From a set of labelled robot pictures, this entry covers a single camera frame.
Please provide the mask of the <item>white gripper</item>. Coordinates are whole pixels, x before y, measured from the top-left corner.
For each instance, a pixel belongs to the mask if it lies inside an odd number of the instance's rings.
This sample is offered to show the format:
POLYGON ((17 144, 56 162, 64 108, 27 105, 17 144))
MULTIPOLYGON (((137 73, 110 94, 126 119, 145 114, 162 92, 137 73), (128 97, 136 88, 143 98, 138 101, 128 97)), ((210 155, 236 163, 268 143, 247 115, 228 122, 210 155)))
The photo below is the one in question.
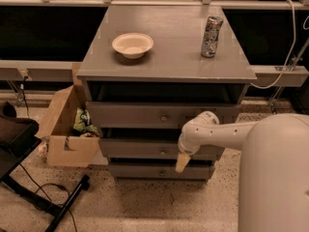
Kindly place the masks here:
POLYGON ((178 141, 178 147, 181 153, 179 153, 177 157, 176 171, 182 173, 190 161, 190 156, 196 154, 200 149, 200 146, 180 138, 178 141))

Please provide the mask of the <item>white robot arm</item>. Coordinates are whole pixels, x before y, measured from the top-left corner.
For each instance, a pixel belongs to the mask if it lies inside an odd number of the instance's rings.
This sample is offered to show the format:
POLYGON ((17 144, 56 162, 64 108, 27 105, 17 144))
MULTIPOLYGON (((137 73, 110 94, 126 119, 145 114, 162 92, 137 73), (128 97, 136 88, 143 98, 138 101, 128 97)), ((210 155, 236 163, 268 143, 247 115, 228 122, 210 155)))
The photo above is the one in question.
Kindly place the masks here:
POLYGON ((220 124, 206 111, 183 125, 176 171, 203 145, 240 151, 238 232, 309 232, 309 116, 220 124))

